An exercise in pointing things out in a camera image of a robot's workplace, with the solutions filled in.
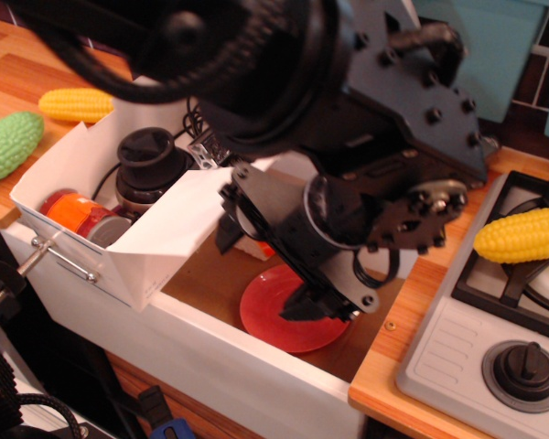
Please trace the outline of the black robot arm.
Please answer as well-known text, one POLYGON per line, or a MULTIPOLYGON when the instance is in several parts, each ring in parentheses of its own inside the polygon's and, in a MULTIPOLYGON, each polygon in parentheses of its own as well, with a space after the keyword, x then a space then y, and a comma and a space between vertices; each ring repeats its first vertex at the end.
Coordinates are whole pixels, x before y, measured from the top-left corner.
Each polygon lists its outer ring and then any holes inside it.
POLYGON ((216 242, 267 243, 301 278, 281 315, 349 321, 381 281, 361 251, 444 245, 487 179, 457 31, 401 1, 14 1, 72 70, 137 103, 199 101, 235 154, 216 242))

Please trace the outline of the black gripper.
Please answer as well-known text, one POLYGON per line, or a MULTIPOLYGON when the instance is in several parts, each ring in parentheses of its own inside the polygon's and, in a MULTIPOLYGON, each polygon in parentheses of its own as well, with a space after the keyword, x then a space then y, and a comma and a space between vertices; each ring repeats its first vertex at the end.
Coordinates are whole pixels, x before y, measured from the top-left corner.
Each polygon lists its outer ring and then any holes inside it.
POLYGON ((225 213, 215 244, 227 253, 244 236, 266 242, 303 283, 284 301, 286 321, 351 320, 380 305, 375 287, 353 271, 353 253, 319 234, 307 214, 305 189, 248 164, 231 171, 220 190, 225 213))

